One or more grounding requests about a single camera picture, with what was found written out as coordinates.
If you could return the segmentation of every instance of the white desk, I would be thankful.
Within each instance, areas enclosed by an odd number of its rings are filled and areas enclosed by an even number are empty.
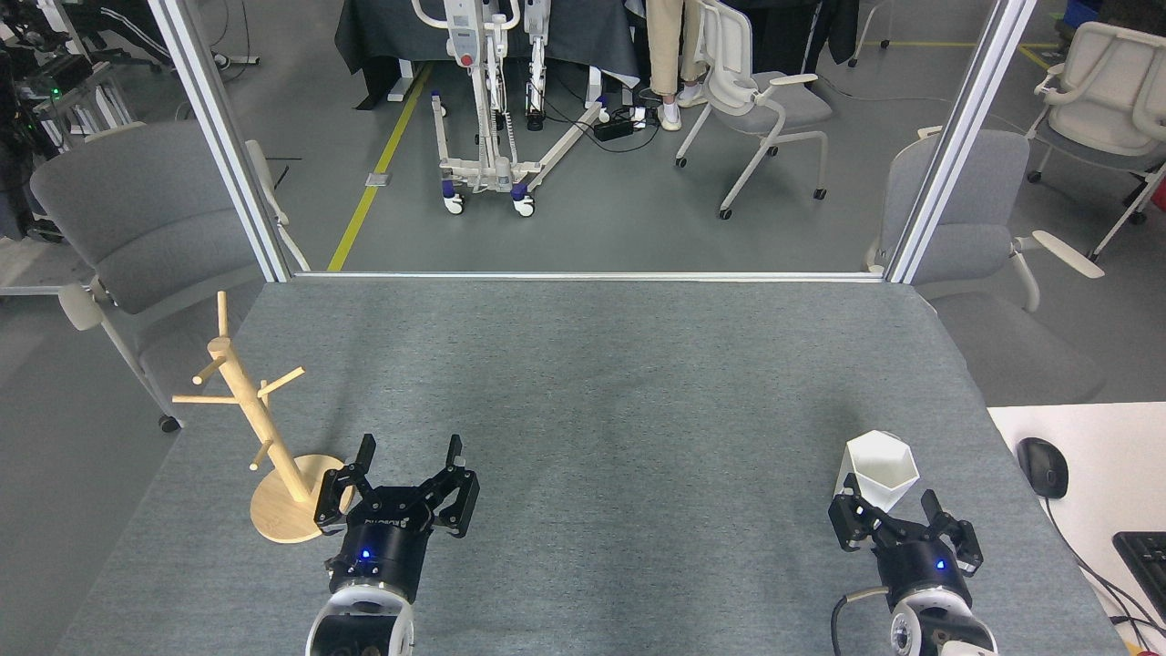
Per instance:
[[[1160,457],[1166,403],[991,408],[989,414],[1013,453],[1027,437],[1044,438],[1061,450],[1069,466],[1069,491],[1065,499],[1051,501],[1061,531],[1089,566],[1163,622],[1111,541],[1118,531],[1166,530],[1166,505],[1160,502],[1166,491]],[[1097,597],[1114,615],[1123,614],[1108,593]],[[1129,625],[1118,633],[1135,642]],[[1153,629],[1143,635],[1157,651],[1166,651],[1166,640]]]

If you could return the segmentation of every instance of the white hexagonal cup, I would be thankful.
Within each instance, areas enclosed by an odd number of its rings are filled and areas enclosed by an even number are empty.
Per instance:
[[[834,494],[842,492],[847,474],[854,472],[863,499],[890,512],[919,480],[911,447],[884,431],[871,431],[847,443]]]

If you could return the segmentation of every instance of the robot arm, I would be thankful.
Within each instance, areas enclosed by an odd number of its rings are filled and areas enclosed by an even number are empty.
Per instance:
[[[343,522],[346,532],[340,552],[324,563],[332,597],[312,623],[307,656],[359,655],[370,648],[385,656],[410,654],[413,601],[429,536],[443,527],[465,537],[473,515],[478,477],[465,468],[458,436],[450,438],[444,468],[416,487],[368,485],[375,449],[366,433],[356,460],[324,474],[316,525],[326,532]],[[350,487],[360,503],[345,515],[340,500]],[[454,503],[442,509],[455,493]]]
[[[970,522],[943,512],[934,491],[923,493],[922,507],[927,525],[891,517],[863,499],[849,474],[829,516],[844,551],[857,551],[866,538],[873,542],[895,656],[995,656],[996,639],[972,615],[964,583],[984,562],[976,532]]]

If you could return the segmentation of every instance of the chair backrest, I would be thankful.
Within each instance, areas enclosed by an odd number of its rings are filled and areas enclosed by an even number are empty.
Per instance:
[[[920,139],[891,162],[879,259],[894,249],[906,227],[939,139]],[[979,132],[915,270],[916,284],[983,277],[1004,266],[1012,251],[1007,223],[1027,163],[1028,141],[1023,135]]]
[[[701,31],[696,59],[709,64],[704,96],[710,105],[730,115],[753,108],[753,31],[745,14],[718,0],[700,0]]]
[[[1166,38],[1098,22],[1077,28],[1049,96],[1048,125],[1107,153],[1138,156],[1166,137]]]
[[[30,185],[131,313],[196,282],[255,266],[196,121],[147,125],[84,143],[42,164]]]

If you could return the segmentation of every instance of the computer mouse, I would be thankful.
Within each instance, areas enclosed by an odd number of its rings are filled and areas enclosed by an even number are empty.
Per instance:
[[[1017,459],[1028,485],[1040,496],[1061,499],[1069,492],[1069,465],[1061,451],[1048,442],[1040,438],[1020,440]]]

